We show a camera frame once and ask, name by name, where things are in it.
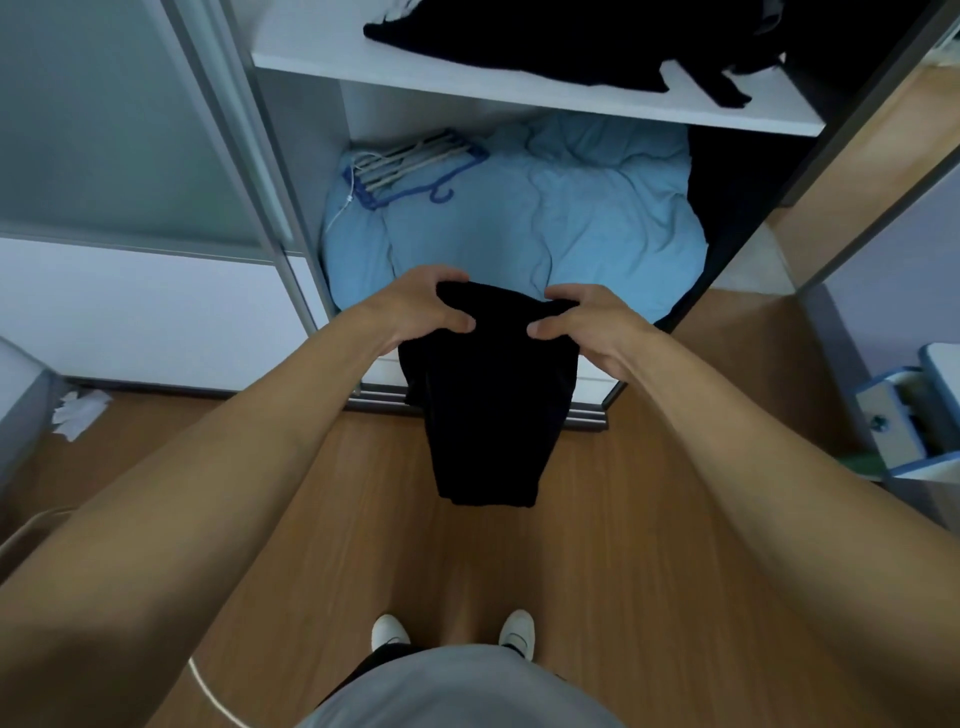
black pants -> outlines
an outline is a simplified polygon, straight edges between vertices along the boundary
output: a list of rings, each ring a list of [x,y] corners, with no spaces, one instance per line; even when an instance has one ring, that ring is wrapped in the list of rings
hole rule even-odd
[[[512,649],[521,658],[523,657],[523,653],[520,652],[518,649],[516,649],[516,647],[514,647],[513,645],[504,644],[503,646],[505,646],[507,649]],[[347,676],[347,679],[345,679],[340,685],[334,688],[333,691],[330,693],[330,695],[324,698],[324,701],[321,703],[321,705],[323,705],[327,700],[329,700],[330,696],[341,691],[343,688],[345,688],[347,685],[352,683],[358,677],[362,675],[366,675],[375,667],[386,665],[387,663],[391,663],[393,660],[398,660],[401,657],[406,657],[407,655],[415,655],[418,652],[422,652],[422,651],[423,651],[423,647],[414,647],[411,644],[393,643],[393,644],[383,644],[379,646],[376,650],[374,650],[369,655],[367,655],[367,657],[364,658],[363,662],[360,663],[356,667],[356,669]]]

shelf board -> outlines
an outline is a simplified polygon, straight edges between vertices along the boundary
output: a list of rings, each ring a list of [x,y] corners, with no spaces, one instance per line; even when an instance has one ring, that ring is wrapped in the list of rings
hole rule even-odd
[[[779,68],[736,77],[753,96],[745,109],[722,109],[673,61],[663,64],[667,93],[551,81],[521,71],[475,68],[402,51],[363,35],[392,0],[275,0],[252,43],[253,62],[343,81],[592,111],[754,132],[816,136],[824,122]]]

white sneaker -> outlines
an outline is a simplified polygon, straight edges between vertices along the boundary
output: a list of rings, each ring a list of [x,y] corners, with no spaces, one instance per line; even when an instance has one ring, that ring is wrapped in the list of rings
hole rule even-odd
[[[400,620],[393,615],[383,615],[373,623],[370,635],[370,647],[373,652],[384,644],[409,644],[410,636],[400,624]]]
[[[527,660],[533,662],[536,638],[534,618],[525,609],[517,609],[503,623],[498,644],[515,648]]]

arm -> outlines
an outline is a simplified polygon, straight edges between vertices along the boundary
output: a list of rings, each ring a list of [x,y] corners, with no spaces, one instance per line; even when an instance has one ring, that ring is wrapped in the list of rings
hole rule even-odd
[[[960,544],[764,412],[602,286],[530,327],[645,392],[766,571],[884,685],[960,707]]]
[[[435,328],[473,328],[436,295],[466,278],[411,271],[78,510],[0,587],[0,722],[146,722],[373,361]]]

frosted glass door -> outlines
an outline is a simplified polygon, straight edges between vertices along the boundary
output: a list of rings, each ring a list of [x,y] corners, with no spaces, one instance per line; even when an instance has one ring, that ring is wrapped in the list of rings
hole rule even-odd
[[[0,234],[266,259],[139,0],[0,3],[0,66]]]

